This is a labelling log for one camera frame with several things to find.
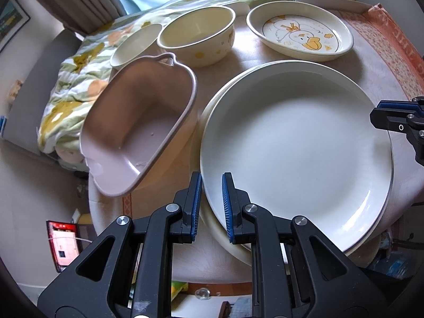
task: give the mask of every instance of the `small white bowl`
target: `small white bowl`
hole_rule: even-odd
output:
[[[156,44],[156,39],[162,29],[163,26],[160,24],[151,24],[133,33],[116,49],[110,59],[110,65],[121,70],[136,58],[162,54],[164,51]]]
[[[233,9],[200,8],[181,15],[159,34],[157,43],[190,67],[205,67],[224,58],[234,44]]]
[[[353,36],[338,17],[302,2],[260,5],[247,15],[247,25],[265,45],[300,60],[329,61],[353,47]]]

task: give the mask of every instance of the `stacked plates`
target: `stacked plates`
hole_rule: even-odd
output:
[[[252,202],[282,218],[304,215],[354,251],[381,218],[393,174],[389,135],[369,121],[373,107],[341,73],[297,60],[260,65],[224,86],[197,131],[209,203],[201,215],[220,244],[250,261],[226,237],[220,179],[231,172]]]

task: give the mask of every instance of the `white plate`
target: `white plate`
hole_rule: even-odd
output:
[[[355,245],[392,179],[390,138],[370,124],[373,107],[349,78],[314,63],[277,61],[240,78],[216,104],[201,145],[205,193],[221,225],[220,179],[230,171],[252,202],[307,216],[343,251]]]
[[[341,10],[350,13],[362,14],[369,10],[372,5],[354,0],[296,0],[314,5],[325,10]]]
[[[205,107],[198,124],[196,126],[196,130],[194,131],[194,135],[192,138],[191,143],[191,150],[190,150],[190,161],[189,161],[189,172],[192,173],[193,171],[200,171],[200,145],[201,140],[203,136],[203,132],[206,126],[206,122],[209,118],[209,115],[211,114],[213,108],[215,107],[218,100],[222,97],[222,95],[227,92],[227,90],[230,89],[230,87],[239,80],[239,78],[247,75],[248,73],[263,67],[264,65],[257,65],[255,67],[252,67],[243,73],[237,75],[232,80],[230,80],[228,83],[226,83],[216,94],[215,96],[209,101],[207,106]],[[368,232],[361,238],[360,241],[358,241],[354,246],[349,248],[345,251],[345,255],[349,256],[354,251],[356,251],[362,244],[364,244],[365,241],[368,240],[368,238],[371,236],[372,232],[378,225],[378,223],[381,220],[381,217],[383,216],[385,207],[387,206],[387,199],[385,201],[384,207],[380,212],[380,215],[378,216],[377,220],[375,220],[374,225],[368,230]],[[216,218],[215,214],[213,213],[213,210],[211,209],[207,198],[205,197],[205,194],[202,193],[201,197],[201,208],[200,208],[200,217],[206,227],[210,230],[212,236],[219,242],[219,244],[227,250],[232,256],[236,257],[240,261],[251,265],[251,252],[250,248],[245,247],[244,245],[233,245],[228,242],[228,236],[226,229],[220,224],[218,219]]]
[[[246,22],[264,44],[301,60],[333,60],[353,47],[353,36],[338,17],[302,2],[260,5],[250,11]]]

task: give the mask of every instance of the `small decoration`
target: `small decoration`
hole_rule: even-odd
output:
[[[234,30],[231,30],[230,34],[228,35],[228,43],[231,42],[233,35],[234,35]]]
[[[0,52],[29,19],[16,0],[9,0],[0,14]]]
[[[16,80],[7,94],[7,102],[12,105],[15,101],[16,96],[18,95],[18,91],[21,88],[23,82],[21,80]]]

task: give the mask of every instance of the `phone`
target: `phone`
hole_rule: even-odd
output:
[[[58,273],[61,273],[82,251],[74,223],[46,221],[50,250]]]

